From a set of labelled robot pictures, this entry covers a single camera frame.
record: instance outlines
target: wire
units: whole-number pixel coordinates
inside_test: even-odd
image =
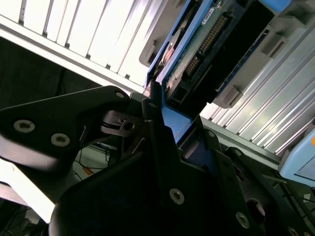
[[[103,143],[99,143],[103,150],[105,151],[105,164],[108,165],[108,162],[109,162],[109,156],[110,156],[110,149],[108,147],[106,147]]]
[[[79,177],[79,179],[82,181],[83,179],[79,176],[78,173],[76,173],[75,171],[73,171],[75,175],[77,175]]]

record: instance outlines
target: black metal bracket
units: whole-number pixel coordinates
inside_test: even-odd
[[[3,109],[0,156],[45,172],[66,172],[80,149],[107,137],[102,118],[129,104],[125,92],[108,86]]]

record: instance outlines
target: screw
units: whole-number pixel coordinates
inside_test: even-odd
[[[51,136],[51,143],[63,148],[70,144],[70,138],[65,134],[57,133]]]
[[[297,231],[294,228],[289,227],[288,230],[292,236],[299,236],[299,234],[297,233]]]
[[[16,131],[22,133],[30,133],[33,130],[35,130],[35,124],[27,119],[20,119],[14,122],[13,127],[15,128]]]
[[[215,137],[215,134],[212,131],[208,131],[208,134],[210,135],[211,138]]]
[[[153,107],[153,108],[156,107],[156,105],[155,105],[154,103],[152,103],[152,102],[149,102],[149,105],[150,105],[151,107]]]
[[[239,150],[234,150],[235,154],[238,155],[238,156],[241,156],[241,152]]]
[[[171,199],[173,200],[173,202],[175,202],[178,205],[183,204],[185,201],[183,193],[180,190],[178,190],[177,188],[172,188],[169,191],[169,195],[170,195]]]
[[[117,95],[118,97],[120,97],[120,98],[124,98],[124,97],[125,97],[125,95],[123,95],[121,92],[116,92],[116,95]]]
[[[240,225],[243,226],[243,228],[245,228],[245,229],[250,228],[250,222],[248,221],[247,217],[243,213],[238,212],[238,213],[236,213],[235,216],[236,216],[238,223],[240,223]]]

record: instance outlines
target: metal slats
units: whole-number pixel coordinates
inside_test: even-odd
[[[143,18],[142,24],[132,41],[124,62],[118,71],[118,74],[121,76],[130,75],[130,80],[139,85],[144,84],[148,71],[148,68],[140,63],[139,57],[146,43],[146,38],[166,3],[166,0],[152,0],[148,11]]]
[[[137,1],[125,0],[123,5],[114,0],[108,3],[89,49],[92,61],[104,67],[108,64],[134,2]]]
[[[27,0],[24,13],[24,27],[42,34],[50,0]]]
[[[0,0],[0,15],[19,22],[22,0]]]
[[[0,0],[0,15],[143,86],[139,56],[168,1]]]
[[[315,117],[315,24],[296,29],[231,109],[201,113],[265,150],[283,154]]]
[[[69,35],[69,49],[85,57],[91,45],[106,0],[81,0]]]

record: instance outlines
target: white surface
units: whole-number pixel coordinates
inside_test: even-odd
[[[115,0],[108,3],[89,50],[92,61],[105,67],[110,57],[114,56],[113,49],[127,20],[132,4],[133,0],[124,0],[124,4]]]
[[[27,0],[24,13],[24,26],[42,34],[50,0]]]
[[[22,0],[0,0],[0,15],[19,22]]]
[[[68,41],[70,50],[86,56],[105,2],[106,0],[93,0],[91,4],[90,0],[81,0]]]
[[[53,204],[14,164],[0,159],[0,181],[11,188],[46,222],[50,222]]]
[[[50,13],[50,19],[47,26],[47,38],[56,41],[59,34],[59,29],[63,21],[63,14],[67,0],[54,0],[53,7]]]
[[[67,41],[67,37],[71,28],[71,23],[74,18],[74,13],[77,8],[77,4],[78,4],[78,0],[67,1],[66,7],[63,13],[62,23],[61,23],[59,33],[58,33],[58,38],[57,38],[57,43],[59,45],[64,46]]]

